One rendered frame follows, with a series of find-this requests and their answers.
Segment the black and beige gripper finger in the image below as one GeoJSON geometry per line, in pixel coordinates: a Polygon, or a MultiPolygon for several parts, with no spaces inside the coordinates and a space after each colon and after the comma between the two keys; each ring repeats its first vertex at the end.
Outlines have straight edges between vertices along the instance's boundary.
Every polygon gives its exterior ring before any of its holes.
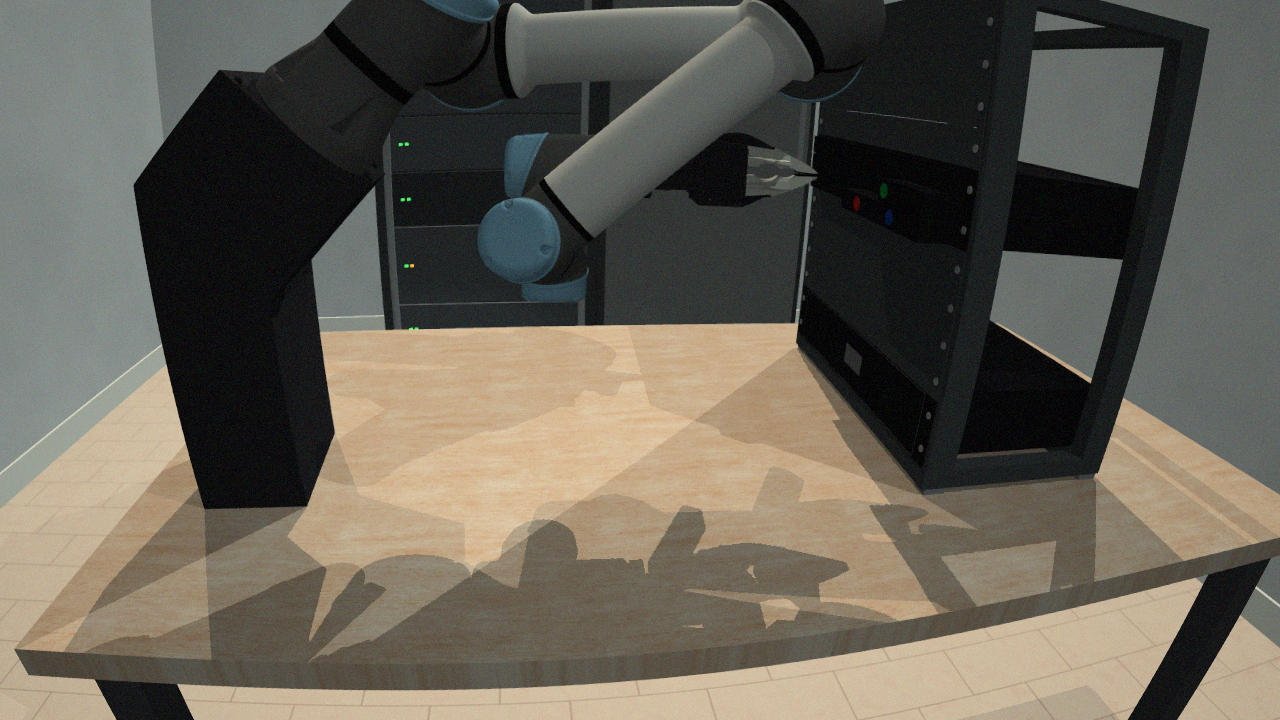
{"type": "Polygon", "coordinates": [[[792,168],[797,173],[818,176],[818,172],[812,167],[806,165],[804,161],[790,156],[787,152],[774,149],[768,143],[762,142],[762,140],[753,137],[751,135],[744,135],[739,132],[724,133],[718,140],[726,143],[745,143],[749,149],[748,167],[760,167],[762,164],[772,164],[780,169],[792,168]],[[774,164],[780,163],[780,164],[774,164]],[[785,167],[791,165],[792,167],[785,167]]]}
{"type": "Polygon", "coordinates": [[[803,184],[808,184],[815,179],[817,176],[809,176],[809,174],[794,174],[790,177],[774,176],[769,179],[760,179],[756,176],[748,176],[745,199],[717,199],[717,201],[739,201],[742,202],[744,206],[746,206],[751,202],[755,202],[759,199],[773,197],[776,195],[785,193],[790,190],[801,187],[803,184]],[[756,187],[758,190],[754,187],[756,187]]]}

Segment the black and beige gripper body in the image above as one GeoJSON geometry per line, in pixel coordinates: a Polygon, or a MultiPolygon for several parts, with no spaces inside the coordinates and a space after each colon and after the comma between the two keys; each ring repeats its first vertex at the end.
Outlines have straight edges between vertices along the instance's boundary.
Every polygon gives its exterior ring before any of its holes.
{"type": "Polygon", "coordinates": [[[686,190],[699,206],[742,208],[742,202],[717,199],[745,199],[748,151],[748,145],[716,138],[655,190],[686,190]]]}

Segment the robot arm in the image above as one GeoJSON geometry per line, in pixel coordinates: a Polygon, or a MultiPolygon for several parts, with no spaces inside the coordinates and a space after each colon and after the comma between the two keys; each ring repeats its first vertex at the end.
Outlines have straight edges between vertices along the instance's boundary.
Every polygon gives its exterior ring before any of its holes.
{"type": "Polygon", "coordinates": [[[774,94],[820,102],[842,92],[884,20],[884,0],[544,14],[497,0],[351,0],[256,87],[305,143],[364,176],[421,87],[484,111],[536,85],[664,79],[596,135],[506,143],[509,199],[479,227],[483,263],[522,284],[526,301],[576,302],[596,234],[774,94]]]}

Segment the black server rack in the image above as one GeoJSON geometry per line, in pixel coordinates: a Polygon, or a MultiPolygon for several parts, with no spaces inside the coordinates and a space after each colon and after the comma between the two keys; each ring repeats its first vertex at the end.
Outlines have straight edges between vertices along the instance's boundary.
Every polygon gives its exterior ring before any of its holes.
{"type": "Polygon", "coordinates": [[[820,101],[797,347],[922,495],[1093,479],[1155,292],[1208,38],[1101,0],[884,9],[856,78],[820,101]],[[1037,12],[1105,27],[1036,31],[1037,12]],[[1032,49],[1103,47],[1164,47],[1139,188],[1018,161],[1032,49]],[[1091,383],[989,320],[1004,251],[1123,260],[1091,383]],[[1024,448],[1048,452],[957,457],[1024,448]]]}

